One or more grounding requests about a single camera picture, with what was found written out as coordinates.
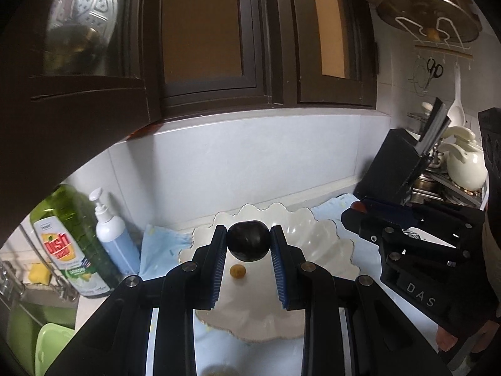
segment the dish soap label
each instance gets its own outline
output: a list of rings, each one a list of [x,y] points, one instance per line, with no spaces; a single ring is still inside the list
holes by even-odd
[[[40,219],[33,227],[53,263],[80,294],[89,297],[110,291],[57,217]]]

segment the dish soap bottle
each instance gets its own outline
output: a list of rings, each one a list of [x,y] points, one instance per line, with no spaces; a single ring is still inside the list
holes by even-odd
[[[40,202],[29,220],[54,265],[85,297],[108,295],[120,273],[96,237],[92,203],[67,184]]]
[[[132,242],[123,219],[112,215],[108,207],[99,200],[102,193],[103,189],[97,188],[89,195],[89,200],[96,203],[97,238],[124,276],[138,274],[141,263],[139,251]]]

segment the small yellow fruit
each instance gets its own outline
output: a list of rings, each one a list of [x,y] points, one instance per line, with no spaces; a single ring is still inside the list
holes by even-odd
[[[433,42],[440,42],[440,34],[435,28],[427,28],[425,34]]]
[[[234,266],[231,266],[231,268],[230,268],[230,275],[233,278],[240,279],[240,278],[244,278],[246,271],[247,270],[245,269],[245,267],[242,266],[241,264],[235,264]]]

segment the dark plum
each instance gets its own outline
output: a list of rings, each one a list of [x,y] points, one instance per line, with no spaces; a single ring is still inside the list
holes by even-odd
[[[228,250],[243,262],[255,262],[268,253],[271,234],[260,221],[235,223],[226,234]]]

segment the white ceramic plate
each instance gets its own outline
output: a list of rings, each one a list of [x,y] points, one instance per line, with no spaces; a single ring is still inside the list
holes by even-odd
[[[191,260],[198,247],[208,245],[218,224],[229,229],[234,223],[253,220],[264,222],[268,228],[281,225],[289,245],[300,247],[307,261],[324,267],[333,276],[350,280],[358,276],[359,268],[351,263],[353,242],[338,237],[333,221],[316,221],[306,208],[289,212],[281,203],[274,203],[264,211],[245,205],[233,216],[218,213],[211,226],[194,230],[193,245],[181,251],[180,262]],[[231,266],[237,263],[247,270],[240,280],[230,276]],[[249,342],[297,338],[304,333],[304,311],[286,311],[281,306],[269,252],[252,263],[241,262],[226,253],[219,300],[214,309],[196,311],[196,316],[213,328],[227,330]]]

